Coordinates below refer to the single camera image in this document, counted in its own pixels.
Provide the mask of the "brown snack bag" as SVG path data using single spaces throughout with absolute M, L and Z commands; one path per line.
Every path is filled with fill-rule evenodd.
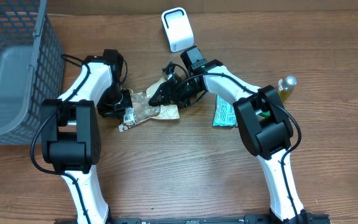
M 149 119 L 156 120 L 175 120 L 180 119 L 177 105 L 160 105 L 150 106 L 149 100 L 157 91 L 158 87 L 167 81 L 162 77 L 158 82 L 154 83 L 143 92 L 135 93 L 129 89 L 132 101 L 132 109 L 126 109 L 126 113 L 119 125 L 119 131 L 125 132 L 131 128 L 138 126 Z

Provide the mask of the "teal tissue pack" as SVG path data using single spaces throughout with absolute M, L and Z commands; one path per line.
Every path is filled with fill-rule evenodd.
M 213 126 L 229 128 L 237 126 L 233 106 L 218 95 L 216 96 L 216 109 L 213 116 Z

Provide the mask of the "yellow oil bottle silver cap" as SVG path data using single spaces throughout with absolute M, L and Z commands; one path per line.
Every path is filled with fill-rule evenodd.
M 278 81 L 277 91 L 282 102 L 285 102 L 293 93 L 296 84 L 297 79 L 293 75 L 289 75 L 286 78 L 282 78 Z

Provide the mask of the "green lid white jar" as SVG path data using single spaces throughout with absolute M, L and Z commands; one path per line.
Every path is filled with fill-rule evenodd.
M 259 116 L 262 117 L 262 118 L 269 118 L 270 117 L 270 112 L 267 111 L 267 112 L 260 112 L 259 113 Z

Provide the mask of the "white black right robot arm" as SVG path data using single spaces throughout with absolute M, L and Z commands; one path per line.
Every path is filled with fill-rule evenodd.
M 245 148 L 258 158 L 270 194 L 269 223 L 307 223 L 308 215 L 296 192 L 290 153 L 297 147 L 290 139 L 300 127 L 284 108 L 277 90 L 250 85 L 233 75 L 219 60 L 207 61 L 197 46 L 180 55 L 186 78 L 175 73 L 170 62 L 162 83 L 149 100 L 150 106 L 192 106 L 191 97 L 207 92 L 220 96 L 234 108 Z

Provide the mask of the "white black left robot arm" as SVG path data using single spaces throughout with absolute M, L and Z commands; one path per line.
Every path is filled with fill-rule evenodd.
M 124 119 L 132 109 L 130 92 L 122 88 L 127 63 L 112 49 L 83 60 L 67 54 L 62 59 L 79 66 L 81 73 L 58 98 L 42 102 L 34 139 L 41 140 L 43 159 L 53 169 L 34 166 L 66 182 L 76 207 L 75 223 L 111 223 L 96 170 L 101 156 L 97 116 Z

